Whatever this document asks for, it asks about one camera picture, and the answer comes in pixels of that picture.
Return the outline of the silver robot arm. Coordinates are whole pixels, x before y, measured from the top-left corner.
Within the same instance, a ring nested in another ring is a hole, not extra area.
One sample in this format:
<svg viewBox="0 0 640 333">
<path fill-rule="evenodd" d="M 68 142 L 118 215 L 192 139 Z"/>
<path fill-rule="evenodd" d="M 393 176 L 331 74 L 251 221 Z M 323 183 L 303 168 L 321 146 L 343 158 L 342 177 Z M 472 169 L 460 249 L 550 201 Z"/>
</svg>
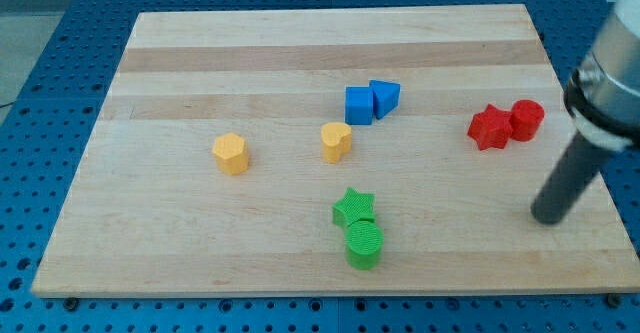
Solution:
<svg viewBox="0 0 640 333">
<path fill-rule="evenodd" d="M 616 0 L 567 84 L 565 106 L 597 147 L 639 145 L 639 0 Z"/>
</svg>

